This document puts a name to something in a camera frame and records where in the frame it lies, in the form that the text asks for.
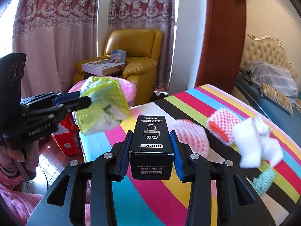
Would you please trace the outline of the person's left hand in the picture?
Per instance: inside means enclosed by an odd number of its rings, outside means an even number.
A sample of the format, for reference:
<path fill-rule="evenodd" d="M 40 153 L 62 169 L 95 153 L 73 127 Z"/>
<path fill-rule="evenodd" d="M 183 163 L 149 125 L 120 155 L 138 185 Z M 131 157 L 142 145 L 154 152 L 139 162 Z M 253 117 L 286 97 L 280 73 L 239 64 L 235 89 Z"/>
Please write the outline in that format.
<path fill-rule="evenodd" d="M 35 177 L 36 167 L 39 163 L 39 141 L 28 144 L 24 151 L 12 150 L 1 139 L 1 172 L 8 178 L 19 175 L 29 181 Z"/>

